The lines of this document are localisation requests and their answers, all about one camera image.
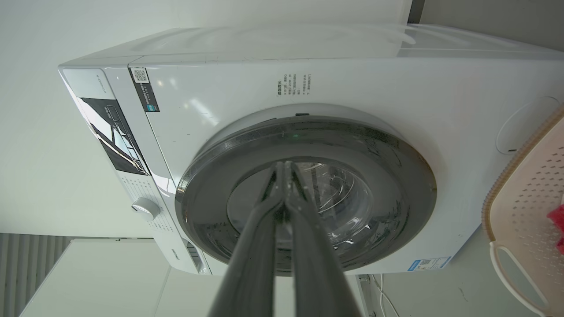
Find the silver knob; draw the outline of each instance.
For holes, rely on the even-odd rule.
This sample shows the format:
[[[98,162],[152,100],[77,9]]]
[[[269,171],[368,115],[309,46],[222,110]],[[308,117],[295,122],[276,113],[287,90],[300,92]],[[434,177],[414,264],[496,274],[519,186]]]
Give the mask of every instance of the silver knob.
[[[157,204],[146,198],[137,199],[131,207],[134,213],[139,214],[147,222],[153,221],[161,212]]]

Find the white cable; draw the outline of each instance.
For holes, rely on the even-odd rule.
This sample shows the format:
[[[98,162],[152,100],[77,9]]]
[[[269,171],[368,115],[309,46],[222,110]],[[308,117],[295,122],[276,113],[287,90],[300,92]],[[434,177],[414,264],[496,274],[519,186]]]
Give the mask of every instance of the white cable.
[[[399,317],[398,311],[395,309],[394,304],[391,303],[391,300],[388,298],[386,293],[384,293],[384,276],[382,274],[380,274],[380,279],[382,281],[382,282],[380,282],[382,284],[382,286],[380,286],[378,284],[378,281],[376,280],[376,277],[374,276],[374,274],[371,274],[371,275],[372,275],[372,279],[374,280],[374,283],[376,284],[376,288],[378,288],[378,290],[380,291],[380,309],[382,310],[383,316],[386,317],[386,312],[384,311],[384,304],[382,303],[382,296],[388,301],[391,308],[394,310],[395,315],[397,317]]]

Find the qr code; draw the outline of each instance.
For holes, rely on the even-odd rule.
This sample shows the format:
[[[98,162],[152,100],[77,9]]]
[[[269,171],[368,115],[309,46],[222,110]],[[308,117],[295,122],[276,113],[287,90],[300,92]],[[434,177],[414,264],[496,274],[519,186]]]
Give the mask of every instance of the qr code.
[[[147,77],[147,71],[144,68],[132,68],[133,79],[135,82],[139,83],[149,83],[149,78]]]

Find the washing machine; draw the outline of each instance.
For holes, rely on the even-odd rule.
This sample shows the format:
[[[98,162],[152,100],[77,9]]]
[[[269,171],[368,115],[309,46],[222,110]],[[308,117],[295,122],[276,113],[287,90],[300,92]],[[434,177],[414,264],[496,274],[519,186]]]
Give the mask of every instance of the washing machine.
[[[564,100],[564,53],[436,25],[172,29],[59,67],[170,264],[221,275],[273,162],[346,274],[443,268]],[[280,275],[291,232],[278,230]]]

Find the red cloth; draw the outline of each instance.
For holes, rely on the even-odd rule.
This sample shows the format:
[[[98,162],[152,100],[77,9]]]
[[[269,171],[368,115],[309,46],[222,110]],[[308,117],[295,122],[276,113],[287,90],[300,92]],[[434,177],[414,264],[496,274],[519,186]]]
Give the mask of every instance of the red cloth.
[[[547,218],[552,220],[556,227],[560,230],[562,238],[556,242],[556,248],[560,253],[564,254],[564,205],[552,210],[548,213]]]

